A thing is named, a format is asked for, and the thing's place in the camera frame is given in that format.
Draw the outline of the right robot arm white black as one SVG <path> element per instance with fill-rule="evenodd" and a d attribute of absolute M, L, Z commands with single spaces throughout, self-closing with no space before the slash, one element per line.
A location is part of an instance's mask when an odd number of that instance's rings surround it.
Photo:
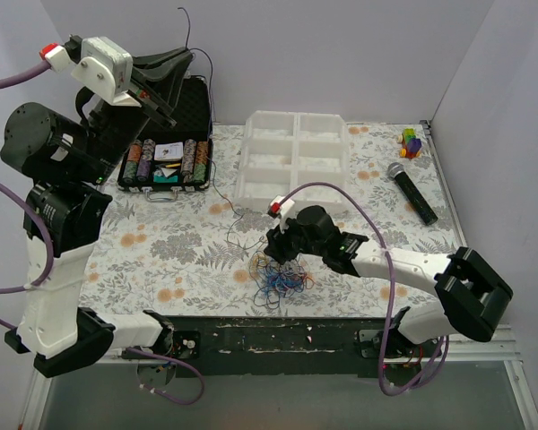
<path fill-rule="evenodd" d="M 294 212 L 290 204 L 273 203 L 269 215 L 277 227 L 266 234 L 264 249 L 280 264 L 301 254 L 319 257 L 339 274 L 356 278 L 394 280 L 434 296 L 418 308 L 406 306 L 389 324 L 386 343 L 392 357 L 408 356 L 421 344 L 451 334 L 478 342 L 491 340 L 508 304 L 512 288 L 473 249 L 461 246 L 453 254 L 422 254 L 394 248 L 342 232 L 321 206 Z"/>

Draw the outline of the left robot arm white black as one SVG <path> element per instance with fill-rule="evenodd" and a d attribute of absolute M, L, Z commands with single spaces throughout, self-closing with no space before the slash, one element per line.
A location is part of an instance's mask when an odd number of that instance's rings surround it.
<path fill-rule="evenodd" d="M 98 362 L 113 349 L 143 348 L 168 355 L 173 328 L 163 316 L 104 314 L 79 304 L 87 262 L 100 237 L 111 197 L 101 191 L 130 145 L 149 123 L 173 127 L 192 53 L 185 47 L 131 56 L 105 38 L 51 44 L 27 81 L 48 70 L 70 69 L 82 85 L 75 106 L 98 97 L 74 121 L 39 103 L 16 108 L 4 129 L 1 160 L 31 179 L 23 209 L 29 283 L 21 322 L 5 334 L 19 353 L 31 353 L 44 376 Z"/>

